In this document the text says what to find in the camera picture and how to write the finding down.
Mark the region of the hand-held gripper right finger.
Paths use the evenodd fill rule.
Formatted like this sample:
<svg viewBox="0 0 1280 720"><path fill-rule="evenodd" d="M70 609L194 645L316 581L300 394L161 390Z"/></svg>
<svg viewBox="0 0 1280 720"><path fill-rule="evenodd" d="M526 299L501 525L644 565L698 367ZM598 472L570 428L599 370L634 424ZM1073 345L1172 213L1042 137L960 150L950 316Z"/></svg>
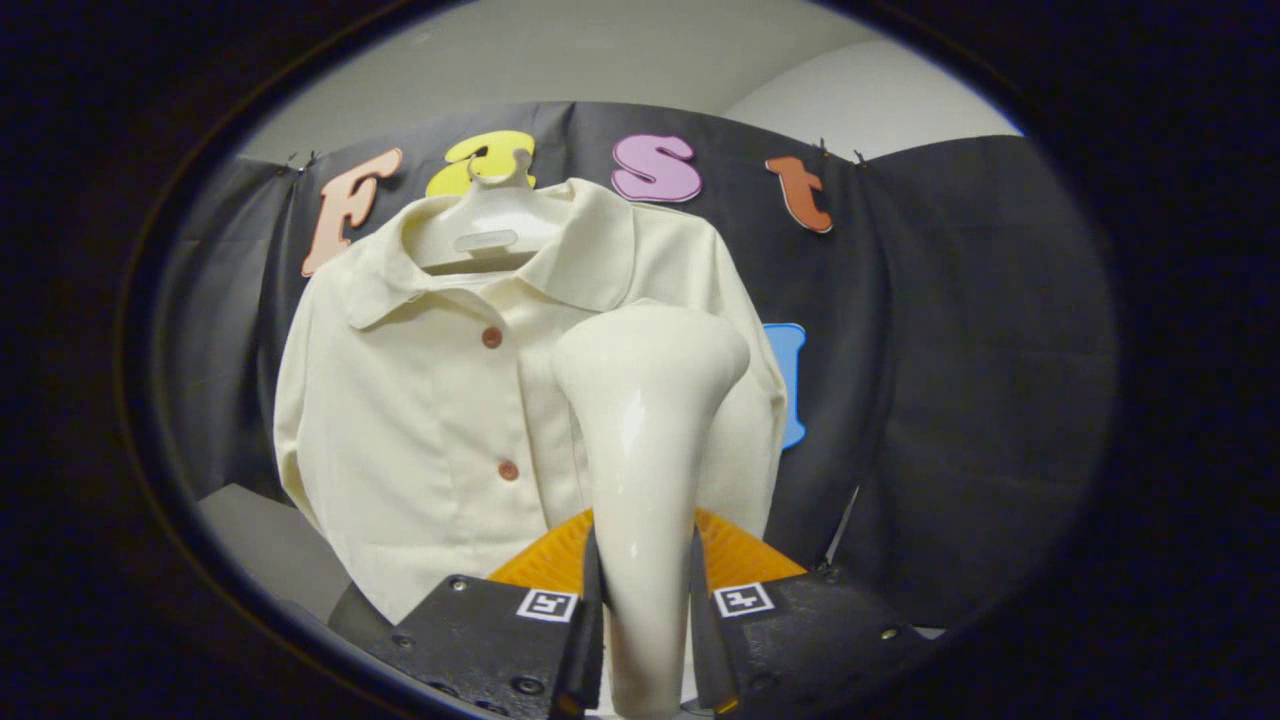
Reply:
<svg viewBox="0 0 1280 720"><path fill-rule="evenodd" d="M934 641L837 569L806 569L730 520L695 512L690 632L714 716L886 716Z"/></svg>

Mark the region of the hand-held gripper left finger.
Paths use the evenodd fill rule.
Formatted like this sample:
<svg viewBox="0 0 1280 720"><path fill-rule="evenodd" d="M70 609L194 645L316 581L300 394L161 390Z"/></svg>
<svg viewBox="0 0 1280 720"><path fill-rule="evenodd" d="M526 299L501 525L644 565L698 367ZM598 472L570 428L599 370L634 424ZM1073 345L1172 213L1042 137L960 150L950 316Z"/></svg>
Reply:
<svg viewBox="0 0 1280 720"><path fill-rule="evenodd" d="M512 719L582 719L602 698L605 584L586 510L486 578L448 575L370 652Z"/></svg>

